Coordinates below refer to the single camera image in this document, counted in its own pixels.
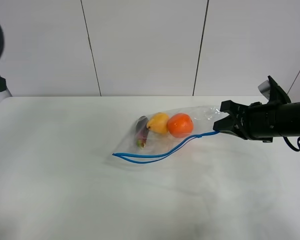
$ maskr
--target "eggplant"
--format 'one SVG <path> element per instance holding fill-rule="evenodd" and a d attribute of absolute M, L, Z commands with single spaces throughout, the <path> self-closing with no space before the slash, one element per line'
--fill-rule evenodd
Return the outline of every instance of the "eggplant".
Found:
<path fill-rule="evenodd" d="M 142 116 L 138 119 L 135 126 L 135 143 L 136 145 L 143 149 L 146 146 L 147 137 L 149 129 L 147 128 L 147 123 L 149 119 L 146 116 Z"/>

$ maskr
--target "tabletop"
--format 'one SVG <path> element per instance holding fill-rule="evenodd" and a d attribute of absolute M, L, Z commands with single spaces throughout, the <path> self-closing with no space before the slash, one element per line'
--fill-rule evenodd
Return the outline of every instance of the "tabletop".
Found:
<path fill-rule="evenodd" d="M 112 156 L 142 115 L 252 96 L 10 97 L 0 240 L 300 240 L 300 152 L 218 134 L 168 158 Z"/>

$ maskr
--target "clear plastic bag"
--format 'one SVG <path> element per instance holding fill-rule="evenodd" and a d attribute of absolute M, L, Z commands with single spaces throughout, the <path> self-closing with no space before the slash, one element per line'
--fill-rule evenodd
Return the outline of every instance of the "clear plastic bag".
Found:
<path fill-rule="evenodd" d="M 160 161 L 193 139 L 217 134 L 213 131 L 214 122 L 225 116 L 214 106 L 141 116 L 112 155 L 137 164 Z"/>

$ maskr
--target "plastic bag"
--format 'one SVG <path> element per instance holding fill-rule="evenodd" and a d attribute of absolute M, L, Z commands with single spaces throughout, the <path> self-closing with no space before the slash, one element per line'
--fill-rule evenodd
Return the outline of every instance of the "plastic bag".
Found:
<path fill-rule="evenodd" d="M 141 116 L 112 155 L 137 164 L 160 161 L 193 139 L 217 134 L 213 131 L 214 122 L 225 116 L 214 106 Z"/>

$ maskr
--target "orange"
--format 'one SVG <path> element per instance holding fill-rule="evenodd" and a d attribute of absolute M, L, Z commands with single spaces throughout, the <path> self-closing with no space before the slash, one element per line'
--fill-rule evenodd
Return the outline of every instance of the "orange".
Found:
<path fill-rule="evenodd" d="M 194 123 L 189 115 L 178 113 L 168 120 L 167 127 L 175 138 L 184 138 L 192 133 Z"/>

